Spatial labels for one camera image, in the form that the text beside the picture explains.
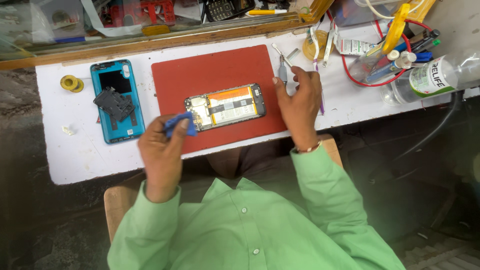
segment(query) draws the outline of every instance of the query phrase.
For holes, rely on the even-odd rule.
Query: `orange battery label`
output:
[[[222,100],[222,99],[236,98],[236,97],[241,97],[246,95],[250,95],[250,96],[252,95],[252,93],[250,92],[250,86],[232,89],[229,91],[224,91],[219,93],[213,93],[208,95],[208,98]]]

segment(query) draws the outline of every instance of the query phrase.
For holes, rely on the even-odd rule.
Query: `green shirt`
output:
[[[367,224],[362,198],[323,147],[291,153],[308,213],[242,178],[201,203],[150,202],[140,188],[108,253],[111,269],[405,269]]]

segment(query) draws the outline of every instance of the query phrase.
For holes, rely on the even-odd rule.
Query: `bracelet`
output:
[[[306,151],[302,151],[298,147],[295,147],[295,149],[297,150],[297,153],[299,153],[299,154],[310,153],[310,152],[313,152],[313,151],[317,150],[318,148],[320,148],[322,143],[323,143],[323,141],[318,141],[317,145],[315,145],[314,147],[310,147]]]

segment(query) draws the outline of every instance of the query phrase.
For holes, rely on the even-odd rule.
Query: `yellow spool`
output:
[[[65,75],[60,79],[60,86],[73,93],[78,93],[84,88],[84,82],[73,75]]]
[[[388,54],[396,47],[396,44],[402,37],[403,28],[405,28],[405,19],[408,16],[409,10],[410,4],[402,4],[400,9],[398,9],[395,19],[393,19],[392,25],[390,25],[390,29],[385,38],[385,45],[382,48],[382,54]]]

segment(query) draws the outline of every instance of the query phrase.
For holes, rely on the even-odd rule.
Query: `solder wire spool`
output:
[[[73,93],[78,93],[84,88],[84,82],[73,75],[65,75],[60,79],[60,86]]]

